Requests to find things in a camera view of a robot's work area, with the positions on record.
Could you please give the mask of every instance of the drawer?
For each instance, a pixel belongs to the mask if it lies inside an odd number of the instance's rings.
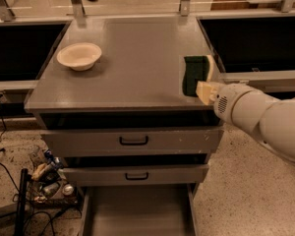
[[[208,165],[64,168],[67,180],[76,186],[188,184],[204,182]]]
[[[221,127],[200,129],[60,130],[44,131],[55,156],[211,153],[218,147]]]
[[[197,236],[188,185],[88,188],[80,236]]]
[[[230,11],[199,17],[219,78],[227,84],[247,82],[281,99],[288,98],[281,92],[295,94],[295,27],[290,27],[295,26],[295,15],[285,16]]]

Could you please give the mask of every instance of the open drawer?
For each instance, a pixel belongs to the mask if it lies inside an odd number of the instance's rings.
[[[197,236],[188,185],[88,188],[80,236]]]
[[[295,15],[230,11],[198,20],[225,83],[295,96]]]

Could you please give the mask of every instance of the cable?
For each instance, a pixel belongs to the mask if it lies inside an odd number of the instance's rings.
[[[6,126],[6,123],[4,122],[3,115],[2,115],[2,111],[1,111],[0,117],[1,117],[2,125],[3,125],[3,131],[2,131],[2,133],[0,134],[0,143],[1,143],[1,142],[2,142],[2,136],[3,136],[3,134],[7,131],[7,126]]]
[[[47,228],[47,226],[49,225],[49,223],[52,223],[53,222],[53,220],[55,219],[55,218],[57,218],[57,217],[59,217],[59,216],[61,216],[63,213],[65,213],[68,209],[69,209],[70,207],[68,206],[68,207],[65,207],[65,208],[63,208],[63,209],[61,209],[61,210],[59,210],[49,221],[48,221],[48,223],[45,225],[45,227],[43,228],[43,230],[41,231],[41,233],[39,234],[39,236],[42,236],[43,235],[43,233],[45,232],[45,230],[46,230],[46,228]]]
[[[51,217],[51,215],[48,213],[48,212],[46,212],[46,211],[37,211],[37,212],[35,212],[35,213],[33,213],[31,216],[29,216],[28,217],[28,219],[27,219],[27,221],[25,222],[25,224],[26,224],[26,226],[25,226],[25,228],[24,228],[24,231],[23,231],[23,235],[26,235],[26,231],[27,231],[27,229],[28,229],[28,226],[29,226],[29,224],[30,224],[30,221],[31,221],[31,219],[34,217],[34,216],[36,216],[37,214],[46,214],[48,217],[49,217],[49,221],[48,221],[48,223],[46,224],[46,226],[44,227],[44,229],[43,229],[43,232],[44,232],[44,230],[46,229],[46,227],[49,225],[49,223],[50,223],[50,226],[51,226],[51,231],[52,231],[52,235],[53,236],[55,236],[56,235],[56,233],[55,233],[55,229],[54,229],[54,227],[53,227],[53,223],[52,223],[52,217]]]
[[[18,188],[18,186],[16,185],[16,182],[13,180],[13,178],[12,178],[12,176],[11,176],[9,170],[7,169],[7,167],[6,167],[4,164],[2,164],[1,162],[0,162],[0,165],[1,165],[2,167],[4,167],[4,169],[7,171],[7,173],[8,173],[8,175],[9,175],[9,177],[10,177],[12,183],[14,184],[15,188],[17,189],[17,191],[18,191],[18,193],[19,193],[19,192],[20,192],[20,191],[19,191],[19,188]]]

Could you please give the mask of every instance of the drawer handle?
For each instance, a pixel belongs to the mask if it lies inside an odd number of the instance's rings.
[[[142,181],[142,180],[146,180],[146,179],[148,178],[148,172],[145,173],[145,174],[142,174],[142,175],[143,175],[142,177],[140,177],[140,176],[138,176],[138,175],[139,175],[139,174],[133,174],[133,175],[131,176],[131,174],[126,173],[126,174],[125,174],[125,177],[126,177],[126,179],[129,180],[129,181]]]
[[[148,144],[148,136],[145,136],[144,141],[137,141],[137,142],[126,141],[123,137],[119,137],[119,143],[122,146],[144,146]]]

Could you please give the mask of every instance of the gray drawer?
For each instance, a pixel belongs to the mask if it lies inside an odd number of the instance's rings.
[[[80,236],[197,236],[188,185],[88,188]]]
[[[65,168],[63,172],[76,186],[188,184],[204,182],[208,165]]]
[[[211,153],[218,147],[221,127],[200,129],[60,130],[44,131],[55,156]]]

